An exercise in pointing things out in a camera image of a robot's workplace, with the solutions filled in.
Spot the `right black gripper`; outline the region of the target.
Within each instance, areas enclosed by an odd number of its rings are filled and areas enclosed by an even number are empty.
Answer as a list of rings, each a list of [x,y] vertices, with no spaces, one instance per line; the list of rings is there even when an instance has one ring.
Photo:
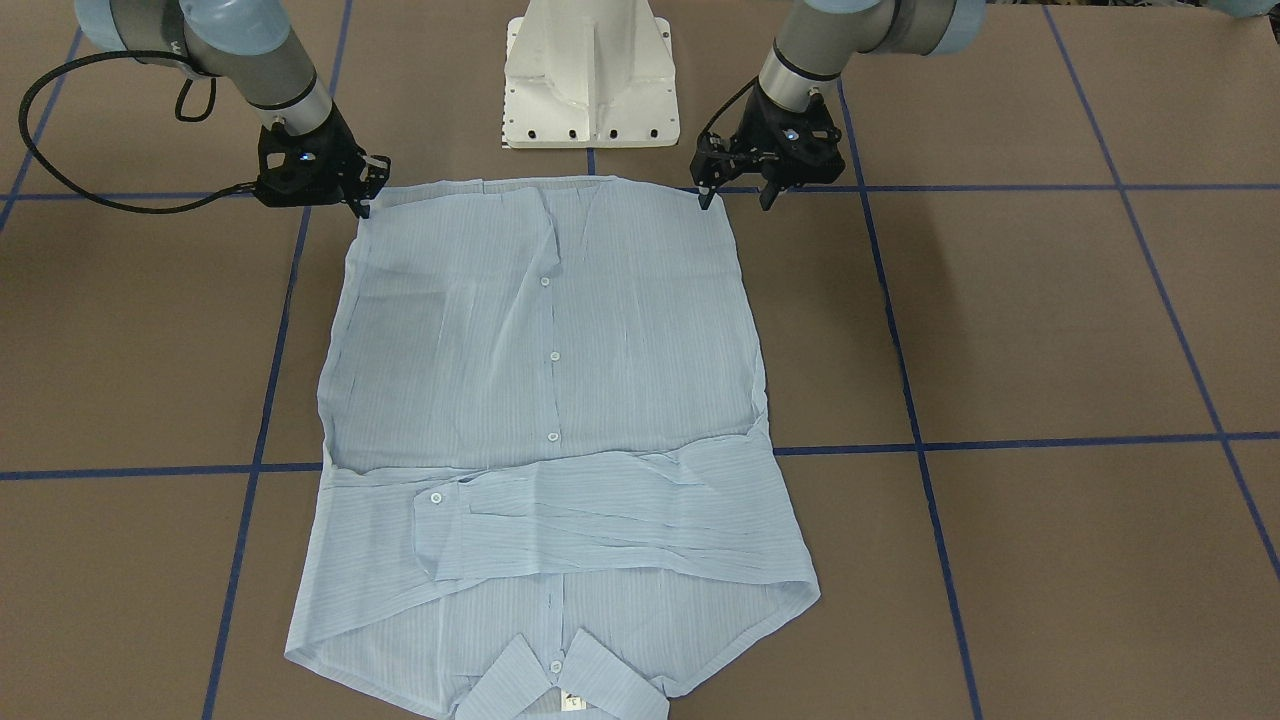
[[[273,122],[260,131],[257,154],[255,197],[268,208],[344,204],[367,220],[390,178],[390,159],[365,152],[338,108],[303,135]]]

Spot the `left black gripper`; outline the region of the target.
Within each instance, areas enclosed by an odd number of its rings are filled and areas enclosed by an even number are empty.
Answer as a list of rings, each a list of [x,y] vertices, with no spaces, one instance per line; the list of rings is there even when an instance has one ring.
[[[728,138],[717,135],[716,123],[741,99],[746,104],[737,129]],[[803,110],[794,111],[776,104],[758,82],[749,82],[717,109],[699,132],[690,161],[703,211],[723,186],[746,174],[765,182],[759,197],[763,211],[769,211],[783,191],[837,181],[846,168],[840,151],[844,133],[820,91],[806,91],[803,100]]]

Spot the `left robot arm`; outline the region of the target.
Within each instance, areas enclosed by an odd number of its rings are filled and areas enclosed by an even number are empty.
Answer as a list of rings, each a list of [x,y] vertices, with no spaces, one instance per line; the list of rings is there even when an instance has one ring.
[[[690,161],[707,210],[742,176],[764,181],[759,204],[845,172],[844,132],[828,94],[856,55],[947,55],[969,46],[986,20],[984,1],[796,1],[760,70],[704,124]]]

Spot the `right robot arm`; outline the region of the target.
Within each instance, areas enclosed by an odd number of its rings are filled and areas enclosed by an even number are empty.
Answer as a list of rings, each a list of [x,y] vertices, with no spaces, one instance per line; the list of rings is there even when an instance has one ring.
[[[366,218],[390,160],[358,146],[279,1],[77,1],[84,36],[113,56],[228,79],[259,117],[268,208],[346,205]]]

